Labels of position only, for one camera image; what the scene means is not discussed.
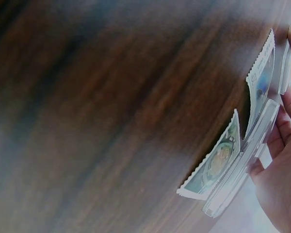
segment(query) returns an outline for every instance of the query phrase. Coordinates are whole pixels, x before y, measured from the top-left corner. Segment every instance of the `trading card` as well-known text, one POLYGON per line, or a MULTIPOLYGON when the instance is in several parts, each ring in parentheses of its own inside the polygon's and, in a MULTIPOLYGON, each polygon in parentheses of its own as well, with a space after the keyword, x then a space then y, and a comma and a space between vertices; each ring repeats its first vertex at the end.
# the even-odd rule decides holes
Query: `trading card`
POLYGON ((230 124, 184 184, 177 190, 181 196, 206 200, 240 152, 240 127, 235 109, 230 124))
POLYGON ((246 81, 250 91, 250 117, 245 137, 257 121, 272 81, 275 62, 275 39, 271 30, 262 52, 254 62, 246 81))

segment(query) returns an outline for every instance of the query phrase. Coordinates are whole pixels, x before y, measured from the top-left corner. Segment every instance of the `wooden table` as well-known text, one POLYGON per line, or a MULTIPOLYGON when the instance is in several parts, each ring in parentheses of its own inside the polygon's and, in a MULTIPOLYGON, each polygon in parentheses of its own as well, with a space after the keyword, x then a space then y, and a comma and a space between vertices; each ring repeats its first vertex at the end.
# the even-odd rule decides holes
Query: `wooden table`
POLYGON ((204 233, 176 189, 291 0, 0 0, 0 233, 204 233))

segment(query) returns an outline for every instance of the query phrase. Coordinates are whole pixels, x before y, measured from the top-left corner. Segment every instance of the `wood grain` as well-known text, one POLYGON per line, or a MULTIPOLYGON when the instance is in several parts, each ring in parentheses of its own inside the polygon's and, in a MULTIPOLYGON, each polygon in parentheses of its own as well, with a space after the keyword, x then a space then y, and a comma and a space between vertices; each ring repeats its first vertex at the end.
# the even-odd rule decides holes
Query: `wood grain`
MULTIPOLYGON (((291 0, 0 0, 0 233, 203 233, 176 189, 291 0)), ((276 69, 274 77, 279 75, 276 69)))

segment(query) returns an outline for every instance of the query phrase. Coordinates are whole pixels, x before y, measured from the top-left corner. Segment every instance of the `hand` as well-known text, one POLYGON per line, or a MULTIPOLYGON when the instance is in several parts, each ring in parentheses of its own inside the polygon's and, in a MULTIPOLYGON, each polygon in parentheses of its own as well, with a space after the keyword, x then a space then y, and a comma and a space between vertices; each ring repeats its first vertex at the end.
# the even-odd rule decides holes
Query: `hand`
MULTIPOLYGON (((288 33, 291 47, 291 28, 288 33)), ((273 225, 291 233, 291 89, 282 96, 274 129, 267 142, 273 161, 264 169, 257 160, 250 169, 260 205, 273 225)))

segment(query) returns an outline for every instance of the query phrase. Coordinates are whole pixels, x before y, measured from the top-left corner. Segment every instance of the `clear plastic card sleeve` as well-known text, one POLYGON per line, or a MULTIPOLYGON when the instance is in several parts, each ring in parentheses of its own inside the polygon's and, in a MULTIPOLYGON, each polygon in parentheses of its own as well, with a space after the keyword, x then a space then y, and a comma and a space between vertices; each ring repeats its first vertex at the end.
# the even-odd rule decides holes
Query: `clear plastic card sleeve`
POLYGON ((279 103, 267 99, 263 111, 239 156, 207 199, 203 212, 208 216, 219 216, 238 193, 248 177, 247 167, 251 165, 255 157, 260 157, 265 149, 279 106, 279 103))
POLYGON ((288 41, 283 55, 280 80, 278 84, 278 93, 283 95, 286 93, 288 86, 291 84, 291 48, 288 41))

